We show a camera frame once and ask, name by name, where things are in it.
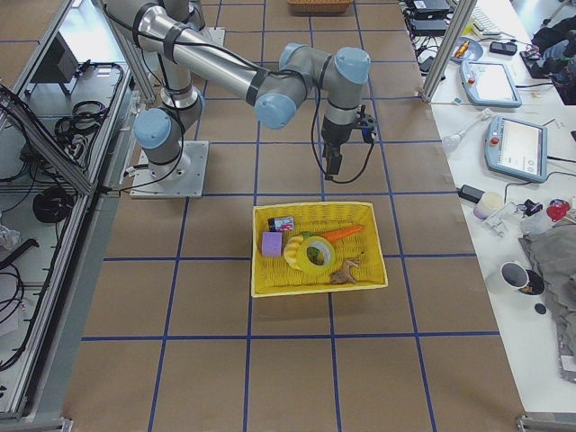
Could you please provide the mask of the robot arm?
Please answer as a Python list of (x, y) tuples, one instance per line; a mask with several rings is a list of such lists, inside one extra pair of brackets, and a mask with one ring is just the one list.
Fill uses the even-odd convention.
[(202, 13), (188, 1), (108, 1), (103, 9), (134, 47), (155, 52), (178, 71), (192, 72), (244, 99), (269, 130), (285, 127), (311, 90), (325, 92), (323, 152), (314, 158), (329, 181), (339, 173), (340, 148), (354, 130), (361, 131), (365, 143), (374, 144), (376, 121), (362, 103), (371, 59), (362, 49), (343, 47), (329, 54), (289, 43), (272, 71), (205, 37)]

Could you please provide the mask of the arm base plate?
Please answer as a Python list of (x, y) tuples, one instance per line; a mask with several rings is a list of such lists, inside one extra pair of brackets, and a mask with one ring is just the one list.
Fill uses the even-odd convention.
[(139, 163), (147, 167), (135, 172), (130, 195), (141, 199), (201, 198), (209, 146), (206, 140), (185, 140), (183, 155), (167, 166), (150, 165), (142, 150)]

